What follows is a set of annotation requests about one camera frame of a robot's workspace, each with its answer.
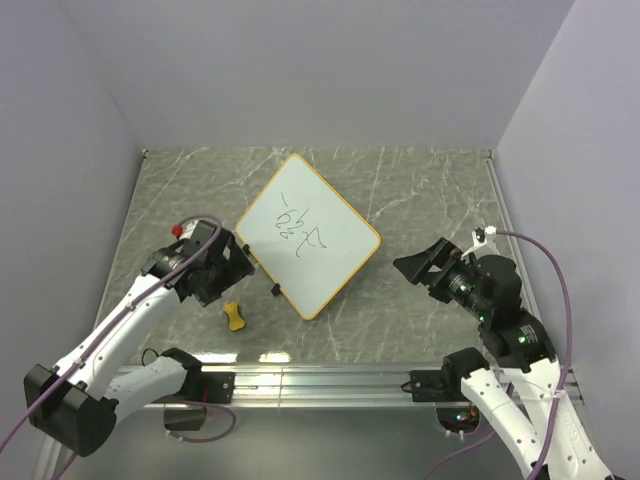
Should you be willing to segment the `yellow-framed whiteboard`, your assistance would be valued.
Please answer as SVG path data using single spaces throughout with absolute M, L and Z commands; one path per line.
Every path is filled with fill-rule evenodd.
M 380 234 L 296 153 L 234 233 L 305 320 L 314 319 L 381 245 Z

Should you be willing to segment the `yellow whiteboard eraser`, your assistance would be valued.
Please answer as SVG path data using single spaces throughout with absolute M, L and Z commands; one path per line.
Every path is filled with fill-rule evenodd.
M 242 316 L 240 305 L 237 302 L 226 303 L 223 311 L 227 317 L 230 331 L 238 332 L 246 327 L 246 321 Z

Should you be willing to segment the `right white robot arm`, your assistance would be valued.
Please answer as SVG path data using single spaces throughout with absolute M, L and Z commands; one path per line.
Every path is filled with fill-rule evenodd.
M 570 365 L 560 360 L 542 322 L 522 304 L 516 263 L 495 250 L 500 235 L 479 228 L 467 250 L 446 238 L 394 260 L 394 267 L 435 300 L 455 302 L 478 322 L 491 368 L 473 347 L 444 357 L 440 380 L 416 374 L 413 397 L 423 393 L 466 400 L 488 421 L 525 479 L 612 479 L 565 389 Z

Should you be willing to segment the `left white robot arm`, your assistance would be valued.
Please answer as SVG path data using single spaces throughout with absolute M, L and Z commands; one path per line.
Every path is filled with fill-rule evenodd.
M 195 356 L 162 352 L 128 374 L 120 369 L 159 321 L 190 297 L 206 307 L 254 273 L 248 249 L 207 221 L 150 255 L 104 321 L 51 368 L 24 378 L 31 425 L 80 457 L 95 453 L 116 425 L 161 399 L 213 408 L 232 400 L 235 376 L 208 375 Z

